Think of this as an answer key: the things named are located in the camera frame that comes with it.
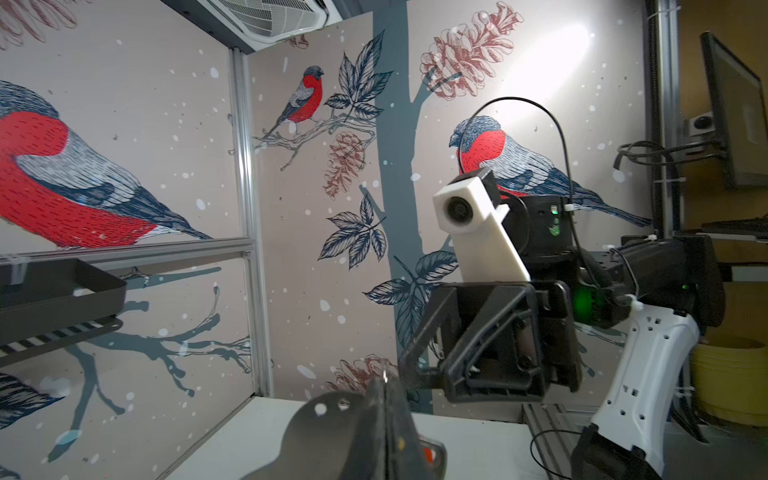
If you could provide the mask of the black computer monitor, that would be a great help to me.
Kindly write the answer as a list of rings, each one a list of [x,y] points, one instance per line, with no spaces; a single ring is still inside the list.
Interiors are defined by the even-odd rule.
[[[767,109],[760,77],[712,32],[700,35],[729,189],[767,185]]]

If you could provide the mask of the horizontal aluminium frame bar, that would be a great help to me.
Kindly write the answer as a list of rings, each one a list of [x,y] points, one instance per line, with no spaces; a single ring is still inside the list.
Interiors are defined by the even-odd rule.
[[[1,265],[32,264],[49,261],[80,259],[102,270],[119,270],[162,263],[198,260],[230,254],[244,254],[255,247],[253,239],[226,238],[172,243],[74,249],[51,252],[31,252],[2,255]]]

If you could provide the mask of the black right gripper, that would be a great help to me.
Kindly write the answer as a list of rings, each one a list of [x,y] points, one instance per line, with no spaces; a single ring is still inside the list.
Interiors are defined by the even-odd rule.
[[[436,340],[436,366],[419,359]],[[570,289],[561,281],[438,287],[399,362],[404,384],[440,384],[451,402],[534,402],[581,383]]]

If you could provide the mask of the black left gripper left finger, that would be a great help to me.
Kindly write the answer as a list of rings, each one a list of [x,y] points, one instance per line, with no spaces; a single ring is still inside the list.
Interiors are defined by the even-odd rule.
[[[383,379],[374,379],[365,394],[340,392],[335,401],[342,419],[351,427],[338,479],[386,478],[385,387]]]

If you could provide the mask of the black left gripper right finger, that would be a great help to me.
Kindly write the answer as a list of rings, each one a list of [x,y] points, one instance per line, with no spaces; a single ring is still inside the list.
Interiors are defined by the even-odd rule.
[[[405,391],[398,379],[385,383],[384,478],[431,479],[423,446],[411,415]]]

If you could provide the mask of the yellow plastic bucket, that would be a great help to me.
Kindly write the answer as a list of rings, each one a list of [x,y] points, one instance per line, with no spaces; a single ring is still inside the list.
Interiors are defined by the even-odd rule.
[[[692,353],[698,408],[741,425],[767,425],[767,346],[757,340],[717,336]]]

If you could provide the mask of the silver metal carabiner keyring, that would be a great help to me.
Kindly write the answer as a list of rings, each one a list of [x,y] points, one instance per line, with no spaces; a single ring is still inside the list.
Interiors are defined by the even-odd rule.
[[[340,392],[308,402],[293,415],[275,460],[245,475],[247,479],[338,479],[351,440],[350,424],[335,406]]]

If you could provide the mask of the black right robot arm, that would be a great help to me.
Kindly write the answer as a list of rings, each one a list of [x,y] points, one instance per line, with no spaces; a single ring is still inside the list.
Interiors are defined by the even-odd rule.
[[[724,291],[711,241],[676,236],[591,255],[564,237],[559,197],[528,197],[518,233],[507,204],[478,183],[434,198],[454,243],[421,262],[425,280],[457,265],[462,279],[437,286],[410,340],[400,373],[415,388],[454,403],[540,401],[552,385],[577,390],[577,323],[628,323],[606,399],[571,455],[575,479],[658,479],[663,439],[681,368],[703,329],[724,316]]]

